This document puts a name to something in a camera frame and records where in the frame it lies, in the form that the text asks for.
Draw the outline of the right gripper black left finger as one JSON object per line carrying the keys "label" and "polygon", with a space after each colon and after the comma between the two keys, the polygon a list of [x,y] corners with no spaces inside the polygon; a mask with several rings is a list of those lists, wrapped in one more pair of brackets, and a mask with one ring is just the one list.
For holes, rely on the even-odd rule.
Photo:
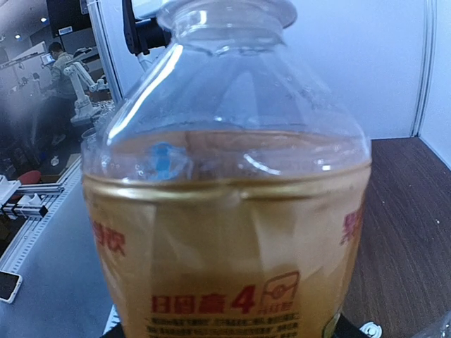
{"label": "right gripper black left finger", "polygon": [[101,338],[125,338],[123,327],[121,325],[116,325],[103,334]]}

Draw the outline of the amber tea bottle red label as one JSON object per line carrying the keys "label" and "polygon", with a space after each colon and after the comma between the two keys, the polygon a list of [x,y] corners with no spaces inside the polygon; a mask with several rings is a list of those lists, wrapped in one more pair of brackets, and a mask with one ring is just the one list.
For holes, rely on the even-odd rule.
{"label": "amber tea bottle red label", "polygon": [[290,1],[169,1],[168,46],[82,151],[126,337],[332,337],[371,144],[299,61]]}

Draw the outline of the clear plastic bottle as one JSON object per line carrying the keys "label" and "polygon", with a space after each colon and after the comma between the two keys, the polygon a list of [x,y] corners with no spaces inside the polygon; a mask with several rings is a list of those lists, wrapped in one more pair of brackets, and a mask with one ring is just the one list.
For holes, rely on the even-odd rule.
{"label": "clear plastic bottle", "polygon": [[444,318],[438,320],[427,327],[419,337],[423,338],[450,338],[450,316],[445,316]]}

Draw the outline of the white cap of clear bottle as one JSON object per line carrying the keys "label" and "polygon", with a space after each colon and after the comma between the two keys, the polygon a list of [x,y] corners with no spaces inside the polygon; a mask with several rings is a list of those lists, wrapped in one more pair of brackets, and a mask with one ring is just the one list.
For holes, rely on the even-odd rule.
{"label": "white cap of clear bottle", "polygon": [[369,338],[381,338],[383,334],[381,326],[373,322],[362,325],[360,331]]}

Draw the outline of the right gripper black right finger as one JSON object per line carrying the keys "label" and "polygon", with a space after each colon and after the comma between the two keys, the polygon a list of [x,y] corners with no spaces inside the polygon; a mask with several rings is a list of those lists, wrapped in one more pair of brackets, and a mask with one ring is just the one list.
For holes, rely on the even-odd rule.
{"label": "right gripper black right finger", "polygon": [[335,326],[333,338],[369,338],[369,336],[341,315]]}

